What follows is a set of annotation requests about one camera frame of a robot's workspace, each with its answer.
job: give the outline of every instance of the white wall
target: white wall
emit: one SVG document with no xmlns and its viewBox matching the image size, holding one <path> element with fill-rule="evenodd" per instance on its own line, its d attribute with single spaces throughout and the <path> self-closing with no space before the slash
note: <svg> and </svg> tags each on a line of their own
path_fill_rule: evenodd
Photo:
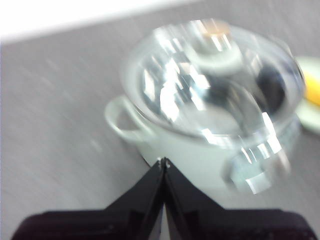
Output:
<svg viewBox="0 0 320 240">
<path fill-rule="evenodd" d="M 12 42 L 190 1 L 194 0 L 4 0 L 0 5 L 1 41 Z"/>
</svg>

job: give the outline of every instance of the white pot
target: white pot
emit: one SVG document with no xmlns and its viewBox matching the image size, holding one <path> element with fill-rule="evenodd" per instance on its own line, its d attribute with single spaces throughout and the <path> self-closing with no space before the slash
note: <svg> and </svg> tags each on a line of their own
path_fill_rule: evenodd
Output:
<svg viewBox="0 0 320 240">
<path fill-rule="evenodd" d="M 119 128 L 118 118 L 124 111 L 138 129 Z M 270 135 L 265 142 L 252 148 L 244 149 L 241 145 L 222 148 L 154 124 L 143 117 L 123 95 L 106 106 L 105 118 L 121 138 L 137 147 L 150 166 L 160 158 L 167 157 L 203 191 L 227 190 L 230 186 L 236 186 L 241 190 L 251 190 L 254 194 L 270 187 L 279 172 L 289 172 L 285 146 L 293 144 L 293 136 L 297 135 L 299 128 L 297 122 L 292 120 L 281 137 Z M 263 159 L 256 161 L 255 157 L 250 157 L 251 149 L 259 149 Z"/>
</svg>

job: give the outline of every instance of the transparent lid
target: transparent lid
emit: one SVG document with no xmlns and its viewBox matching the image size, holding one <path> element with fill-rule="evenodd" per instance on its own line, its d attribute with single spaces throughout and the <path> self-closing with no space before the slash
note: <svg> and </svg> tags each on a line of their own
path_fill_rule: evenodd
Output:
<svg viewBox="0 0 320 240">
<path fill-rule="evenodd" d="M 219 145 L 279 131 L 305 86 L 288 49 L 213 19 L 154 30 L 133 50 L 123 79 L 145 118 Z"/>
</svg>

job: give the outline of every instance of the gray table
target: gray table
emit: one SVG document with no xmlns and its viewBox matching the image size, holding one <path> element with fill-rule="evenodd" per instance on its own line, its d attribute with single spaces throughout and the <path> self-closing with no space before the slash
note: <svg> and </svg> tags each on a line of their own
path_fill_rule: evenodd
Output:
<svg viewBox="0 0 320 240">
<path fill-rule="evenodd" d="M 317 0 L 211 0 L 2 45 L 1 239 L 31 214 L 104 208 L 148 170 L 103 111 L 123 93 L 123 57 L 151 29 L 215 17 L 320 56 L 319 9 Z M 262 194 L 214 197 L 296 211 L 320 236 L 320 137 L 303 132 L 291 162 L 291 177 Z"/>
</svg>

